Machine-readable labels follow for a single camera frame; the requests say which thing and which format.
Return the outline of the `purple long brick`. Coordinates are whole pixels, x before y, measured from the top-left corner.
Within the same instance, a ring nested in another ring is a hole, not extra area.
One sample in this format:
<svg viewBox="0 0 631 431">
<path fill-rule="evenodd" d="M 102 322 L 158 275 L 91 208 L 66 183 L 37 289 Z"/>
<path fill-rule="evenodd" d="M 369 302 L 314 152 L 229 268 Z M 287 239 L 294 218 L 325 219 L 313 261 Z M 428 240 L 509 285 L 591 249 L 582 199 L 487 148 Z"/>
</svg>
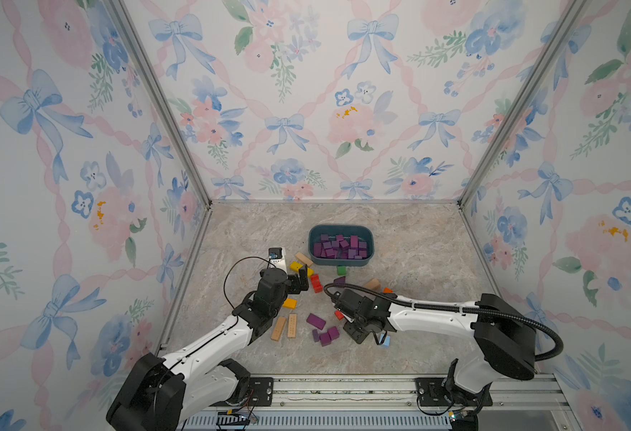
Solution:
<svg viewBox="0 0 631 431">
<path fill-rule="evenodd" d="M 326 320 L 315 314 L 309 314 L 306 318 L 306 322 L 312 325 L 317 330 L 323 330 L 326 325 Z"/>
</svg>

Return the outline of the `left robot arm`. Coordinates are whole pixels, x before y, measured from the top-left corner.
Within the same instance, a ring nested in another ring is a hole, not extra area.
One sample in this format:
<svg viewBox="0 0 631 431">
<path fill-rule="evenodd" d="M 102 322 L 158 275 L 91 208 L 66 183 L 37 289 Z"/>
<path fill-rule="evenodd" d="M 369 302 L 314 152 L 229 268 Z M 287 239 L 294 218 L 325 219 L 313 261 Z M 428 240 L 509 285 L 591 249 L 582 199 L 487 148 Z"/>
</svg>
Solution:
<svg viewBox="0 0 631 431">
<path fill-rule="evenodd" d="M 231 356 L 271 330 L 288 296 L 306 291 L 308 282 L 306 268 L 295 275 L 263 269 L 257 289 L 217 328 L 163 357 L 141 357 L 106 413 L 108 424 L 115 430 L 175 430 L 218 402 L 243 404 L 251 374 Z"/>
</svg>

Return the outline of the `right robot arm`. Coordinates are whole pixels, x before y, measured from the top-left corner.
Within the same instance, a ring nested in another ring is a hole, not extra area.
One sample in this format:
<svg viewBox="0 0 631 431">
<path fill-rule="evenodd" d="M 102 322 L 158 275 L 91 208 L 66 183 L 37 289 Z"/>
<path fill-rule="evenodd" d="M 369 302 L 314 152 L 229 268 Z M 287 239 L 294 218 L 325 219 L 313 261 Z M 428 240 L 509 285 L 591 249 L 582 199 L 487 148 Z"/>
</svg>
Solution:
<svg viewBox="0 0 631 431">
<path fill-rule="evenodd" d="M 452 406 L 480 407 L 496 380 L 530 381 L 536 363 L 564 350 L 555 330 L 525 317 L 493 294 L 484 294 L 478 301 L 441 303 L 348 283 L 331 283 L 324 292 L 344 315 L 345 332 L 358 344 L 373 337 L 382 345 L 392 332 L 428 332 L 469 342 L 470 354 L 455 359 L 442 382 Z"/>
</svg>

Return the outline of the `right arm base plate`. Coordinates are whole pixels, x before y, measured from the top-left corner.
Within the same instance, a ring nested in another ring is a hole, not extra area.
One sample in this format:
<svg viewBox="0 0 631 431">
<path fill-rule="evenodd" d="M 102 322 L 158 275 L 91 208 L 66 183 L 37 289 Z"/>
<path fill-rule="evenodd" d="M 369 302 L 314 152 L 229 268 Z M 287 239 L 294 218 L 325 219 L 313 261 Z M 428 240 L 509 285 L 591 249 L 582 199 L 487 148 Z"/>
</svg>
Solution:
<svg viewBox="0 0 631 431">
<path fill-rule="evenodd" d="M 491 407 L 493 400 L 489 393 L 471 394 L 463 390 L 446 389 L 444 377 L 418 377 L 414 380 L 419 405 L 422 408 L 455 407 L 475 408 L 479 405 Z"/>
</svg>

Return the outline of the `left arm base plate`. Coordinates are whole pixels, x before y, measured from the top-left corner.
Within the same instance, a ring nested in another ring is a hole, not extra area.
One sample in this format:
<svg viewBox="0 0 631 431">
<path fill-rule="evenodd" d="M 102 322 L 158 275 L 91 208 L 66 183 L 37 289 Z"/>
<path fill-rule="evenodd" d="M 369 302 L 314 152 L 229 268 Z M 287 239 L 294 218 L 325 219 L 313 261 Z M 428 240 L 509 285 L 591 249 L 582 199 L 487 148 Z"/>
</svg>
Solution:
<svg viewBox="0 0 631 431">
<path fill-rule="evenodd" d="M 274 392 L 274 379 L 272 377 L 250 377 L 242 379 L 228 400 L 216 402 L 212 407 L 235 408 L 245 407 L 270 407 Z"/>
</svg>

